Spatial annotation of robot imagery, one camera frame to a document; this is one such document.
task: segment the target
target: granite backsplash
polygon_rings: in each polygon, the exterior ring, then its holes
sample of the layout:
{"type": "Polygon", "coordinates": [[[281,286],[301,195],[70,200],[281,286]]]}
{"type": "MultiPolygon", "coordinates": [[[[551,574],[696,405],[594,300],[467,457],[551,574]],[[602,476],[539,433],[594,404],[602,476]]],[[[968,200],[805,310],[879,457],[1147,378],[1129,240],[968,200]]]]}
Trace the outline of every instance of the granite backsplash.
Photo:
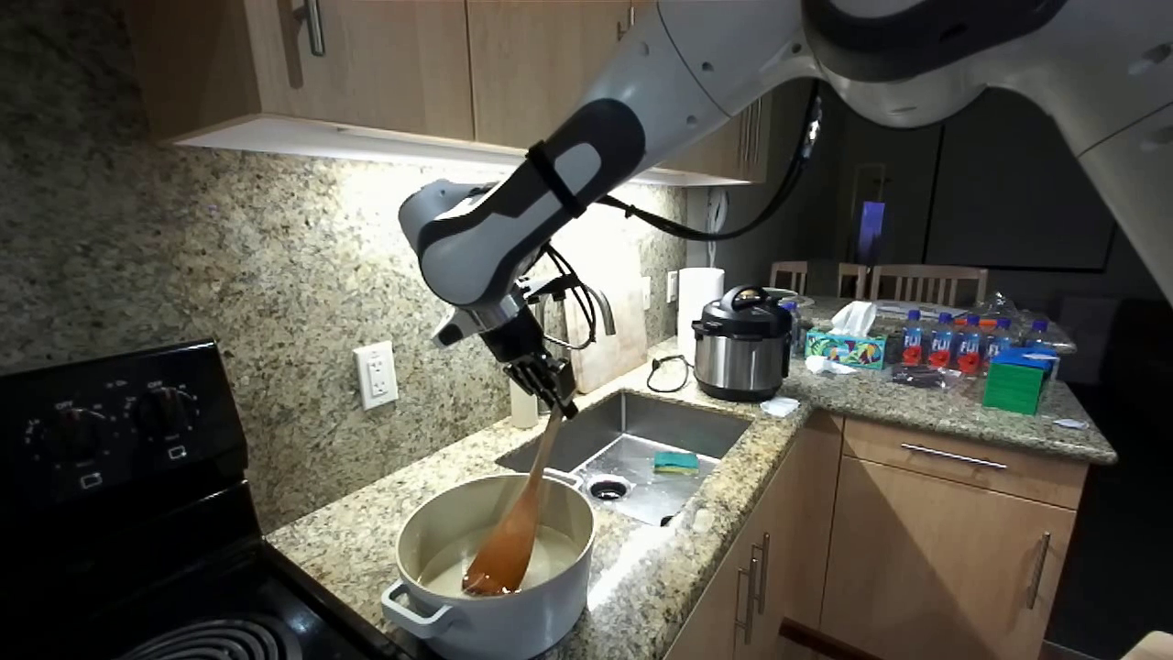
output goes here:
{"type": "MultiPolygon", "coordinates": [[[[220,338],[263,528],[505,415],[479,341],[430,343],[444,303],[396,222],[451,173],[154,145],[115,0],[0,2],[0,81],[0,369],[220,338]],[[368,341],[396,343],[403,396],[382,410],[357,393],[368,341]]],[[[638,246],[594,256],[665,298],[683,246],[607,212],[589,222],[638,246]]],[[[670,317],[654,303],[646,327],[659,341],[670,317]]]]}

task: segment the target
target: white pot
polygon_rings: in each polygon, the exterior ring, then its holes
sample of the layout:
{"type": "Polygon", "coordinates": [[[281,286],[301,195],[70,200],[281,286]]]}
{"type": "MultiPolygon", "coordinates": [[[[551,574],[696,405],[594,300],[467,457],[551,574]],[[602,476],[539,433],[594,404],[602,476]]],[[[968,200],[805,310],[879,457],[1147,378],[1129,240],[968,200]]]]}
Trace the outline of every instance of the white pot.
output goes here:
{"type": "Polygon", "coordinates": [[[479,535],[512,501],[524,476],[485,476],[430,498],[398,532],[398,581],[382,592],[386,620],[440,657],[522,660],[556,645],[586,608],[594,546],[589,501],[556,480],[541,486],[541,539],[518,592],[458,590],[479,535]]]}

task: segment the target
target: corner cabinet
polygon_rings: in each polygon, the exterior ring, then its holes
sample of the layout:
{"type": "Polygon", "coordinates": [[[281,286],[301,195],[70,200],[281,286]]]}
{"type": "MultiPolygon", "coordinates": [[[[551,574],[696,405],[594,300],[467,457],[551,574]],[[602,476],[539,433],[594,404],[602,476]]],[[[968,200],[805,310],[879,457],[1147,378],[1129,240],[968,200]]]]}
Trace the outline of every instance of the corner cabinet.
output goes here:
{"type": "Polygon", "coordinates": [[[1080,484],[1080,460],[811,415],[668,657],[1041,657],[1080,484]]]}
{"type": "MultiPolygon", "coordinates": [[[[175,145],[512,163],[646,11],[621,0],[117,0],[147,118],[175,145]]],[[[767,180],[770,101],[665,161],[767,180]]]]}

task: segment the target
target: pressure cooker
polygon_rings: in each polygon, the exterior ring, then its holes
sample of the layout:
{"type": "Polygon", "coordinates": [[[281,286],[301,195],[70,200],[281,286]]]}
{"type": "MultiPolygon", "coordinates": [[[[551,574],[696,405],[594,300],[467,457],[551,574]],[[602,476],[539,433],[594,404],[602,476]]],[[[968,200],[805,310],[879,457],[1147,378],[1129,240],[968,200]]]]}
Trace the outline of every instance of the pressure cooker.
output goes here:
{"type": "Polygon", "coordinates": [[[692,378],[718,398],[770,398],[788,378],[793,310],[761,286],[734,286],[692,323],[692,378]]]}

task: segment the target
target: lower cabinet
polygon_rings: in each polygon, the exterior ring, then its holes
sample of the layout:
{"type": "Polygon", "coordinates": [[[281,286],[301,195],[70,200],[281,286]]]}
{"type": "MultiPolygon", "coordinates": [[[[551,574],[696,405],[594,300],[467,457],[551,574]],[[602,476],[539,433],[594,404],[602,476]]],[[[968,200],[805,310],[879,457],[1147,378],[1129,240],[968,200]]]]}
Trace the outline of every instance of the lower cabinet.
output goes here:
{"type": "Polygon", "coordinates": [[[813,415],[670,660],[1036,660],[1080,484],[1080,460],[813,415]]]}

